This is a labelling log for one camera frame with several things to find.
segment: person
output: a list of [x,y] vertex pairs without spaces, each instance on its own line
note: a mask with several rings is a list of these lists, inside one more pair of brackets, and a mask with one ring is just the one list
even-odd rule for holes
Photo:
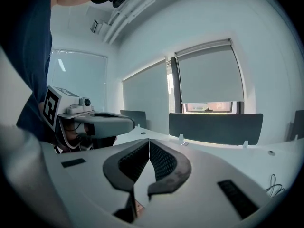
[[[14,8],[2,4],[1,45],[10,62],[32,90],[17,126],[33,133],[40,141],[51,142],[53,132],[43,122],[41,114],[47,92],[47,75],[52,48],[50,32],[51,9],[55,5],[74,6],[91,0],[13,0]],[[107,0],[92,0],[102,3]],[[77,137],[73,123],[65,126],[69,141]]]

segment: roller blind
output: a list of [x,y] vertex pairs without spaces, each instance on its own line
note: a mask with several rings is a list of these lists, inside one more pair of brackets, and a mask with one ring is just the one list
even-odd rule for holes
[[107,58],[94,54],[54,50],[47,84],[88,97],[97,111],[106,111]]
[[169,133],[169,98],[165,61],[123,81],[124,109],[146,112],[147,129]]
[[243,86],[231,46],[178,57],[183,103],[244,101]]

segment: white ceiling light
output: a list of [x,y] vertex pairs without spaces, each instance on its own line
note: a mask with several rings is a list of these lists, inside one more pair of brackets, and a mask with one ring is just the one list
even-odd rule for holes
[[61,70],[62,70],[63,72],[65,72],[66,69],[65,69],[65,66],[63,65],[63,62],[62,62],[61,59],[58,59],[58,63],[59,63],[59,66],[61,67]]

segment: navy blue shirt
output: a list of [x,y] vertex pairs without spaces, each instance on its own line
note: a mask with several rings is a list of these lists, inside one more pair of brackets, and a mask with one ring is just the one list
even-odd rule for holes
[[47,129],[38,104],[44,101],[48,88],[52,47],[51,0],[19,0],[12,15],[12,19],[6,20],[8,25],[6,34],[1,35],[1,45],[16,71],[33,91],[17,126],[32,132],[40,141],[47,141]]

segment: white desk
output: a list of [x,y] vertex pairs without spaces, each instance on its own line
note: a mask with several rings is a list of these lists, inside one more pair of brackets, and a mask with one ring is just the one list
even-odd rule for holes
[[[159,139],[176,144],[179,142],[176,137],[136,127],[127,134],[119,135],[115,145],[146,138]],[[247,149],[233,145],[214,145],[217,147],[211,147],[213,144],[208,145],[189,141],[187,147],[208,152],[224,159],[253,179],[263,189],[269,187],[269,178],[273,173],[276,175],[277,184],[282,184],[285,189],[290,188],[303,163],[301,147],[304,146],[304,139],[296,142],[249,146]],[[275,156],[269,155],[269,150],[274,151]],[[149,161],[134,186],[135,198],[143,206],[149,203],[147,188],[153,182],[155,182],[154,168]]]

